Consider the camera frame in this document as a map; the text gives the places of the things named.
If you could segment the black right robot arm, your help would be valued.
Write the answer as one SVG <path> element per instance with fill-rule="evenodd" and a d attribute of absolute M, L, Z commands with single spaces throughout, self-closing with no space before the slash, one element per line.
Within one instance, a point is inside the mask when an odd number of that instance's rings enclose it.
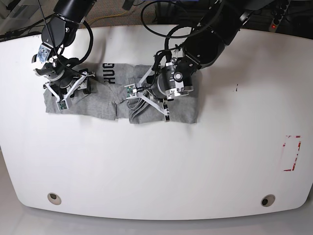
<path fill-rule="evenodd" d="M 173 63 L 171 72 L 164 76 L 165 86 L 168 90 L 175 89 L 181 93 L 185 87 L 191 86 L 191 75 L 202 68 L 212 65 L 224 48 L 229 45 L 238 31 L 248 21 L 251 13 L 270 4 L 269 0 L 219 0 L 213 4 L 198 24 L 185 23 L 174 27 L 168 34 L 160 34 L 150 29 L 145 23 L 142 25 L 151 33 L 165 39 L 164 49 L 155 55 L 152 66 L 153 80 L 147 86 L 132 89 L 134 92 L 143 92 L 150 89 L 156 82 L 160 73 L 158 65 L 163 57 L 172 62 L 172 49 L 169 40 L 177 30 L 189 27 L 191 32 L 184 35 L 185 41 L 177 46 L 183 50 L 183 57 Z M 54 8 L 54 14 L 46 27 L 52 38 L 52 46 L 68 46 L 75 38 L 79 23 L 88 30 L 90 26 L 84 17 L 94 5 L 92 0 L 60 0 Z"/>

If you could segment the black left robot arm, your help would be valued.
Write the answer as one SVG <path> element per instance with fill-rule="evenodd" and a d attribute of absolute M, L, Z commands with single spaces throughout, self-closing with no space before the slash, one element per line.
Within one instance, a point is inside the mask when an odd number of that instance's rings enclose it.
<path fill-rule="evenodd" d="M 86 61 L 93 47 L 93 32 L 85 18 L 94 5 L 93 0 L 58 1 L 50 20 L 44 22 L 42 43 L 32 58 L 35 74 L 48 79 L 44 88 L 56 97 L 57 106 L 62 110 L 70 107 L 76 90 L 82 90 L 84 94 L 91 93 L 89 77 L 94 76 L 94 73 L 88 69 L 77 71 L 74 67 Z M 81 24 L 89 32 L 88 50 L 81 59 L 66 58 L 62 55 L 63 51 L 73 43 Z"/>

